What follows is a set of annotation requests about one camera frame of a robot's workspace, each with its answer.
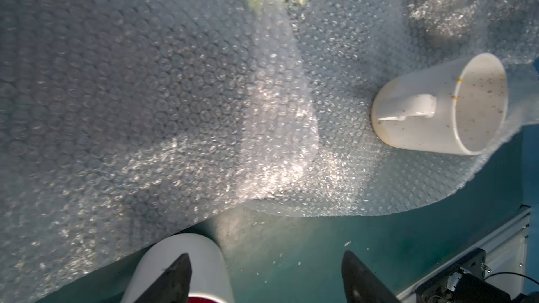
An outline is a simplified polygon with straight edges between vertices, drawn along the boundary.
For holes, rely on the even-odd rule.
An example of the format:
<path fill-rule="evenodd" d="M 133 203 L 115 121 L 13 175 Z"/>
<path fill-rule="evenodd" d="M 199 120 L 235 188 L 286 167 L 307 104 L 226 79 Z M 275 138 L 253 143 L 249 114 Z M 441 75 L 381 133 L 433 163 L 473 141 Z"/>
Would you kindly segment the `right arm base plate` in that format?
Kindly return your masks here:
<path fill-rule="evenodd" d="M 429 302 L 537 302 L 538 292 L 511 295 L 501 284 L 492 284 L 497 276 L 516 276 L 535 284 L 538 281 L 516 272 L 488 274 L 487 253 L 481 248 L 463 255 L 415 289 L 415 301 Z"/>

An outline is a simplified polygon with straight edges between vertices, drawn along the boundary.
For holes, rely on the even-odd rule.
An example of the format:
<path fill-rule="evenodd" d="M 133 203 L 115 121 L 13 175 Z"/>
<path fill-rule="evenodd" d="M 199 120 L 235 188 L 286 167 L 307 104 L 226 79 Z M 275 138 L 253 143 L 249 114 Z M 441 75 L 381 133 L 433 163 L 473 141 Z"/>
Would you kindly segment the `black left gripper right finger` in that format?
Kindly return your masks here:
<path fill-rule="evenodd" d="M 352 251 L 345 251 L 341 273 L 348 303 L 400 303 L 396 295 Z"/>

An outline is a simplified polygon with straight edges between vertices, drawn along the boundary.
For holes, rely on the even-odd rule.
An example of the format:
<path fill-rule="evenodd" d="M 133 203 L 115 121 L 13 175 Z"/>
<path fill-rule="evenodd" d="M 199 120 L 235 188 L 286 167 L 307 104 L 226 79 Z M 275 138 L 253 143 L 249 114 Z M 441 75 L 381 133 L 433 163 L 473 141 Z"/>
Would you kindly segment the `white speckled mug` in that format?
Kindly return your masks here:
<path fill-rule="evenodd" d="M 376 95 L 371 123 L 392 147 L 442 154 L 481 154 L 508 113 L 505 67 L 491 53 L 401 75 Z"/>

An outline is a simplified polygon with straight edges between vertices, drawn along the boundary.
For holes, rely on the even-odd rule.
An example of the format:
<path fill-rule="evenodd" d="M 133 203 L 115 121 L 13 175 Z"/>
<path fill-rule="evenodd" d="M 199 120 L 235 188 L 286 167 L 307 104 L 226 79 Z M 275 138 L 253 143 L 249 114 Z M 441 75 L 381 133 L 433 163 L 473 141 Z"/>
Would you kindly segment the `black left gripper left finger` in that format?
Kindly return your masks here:
<path fill-rule="evenodd" d="M 189 255 L 180 255 L 135 303 L 187 303 L 192 279 Z"/>

